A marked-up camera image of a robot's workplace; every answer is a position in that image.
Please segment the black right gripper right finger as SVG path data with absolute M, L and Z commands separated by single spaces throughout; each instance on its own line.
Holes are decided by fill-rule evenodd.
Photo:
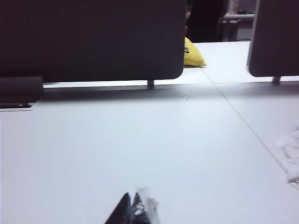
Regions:
M 159 224 L 158 202 L 149 187 L 138 187 L 131 205 L 131 224 Z

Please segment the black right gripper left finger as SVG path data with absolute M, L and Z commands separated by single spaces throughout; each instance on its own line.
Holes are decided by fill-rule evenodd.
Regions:
M 129 193 L 123 195 L 117 206 L 110 214 L 105 224 L 130 224 L 131 198 Z

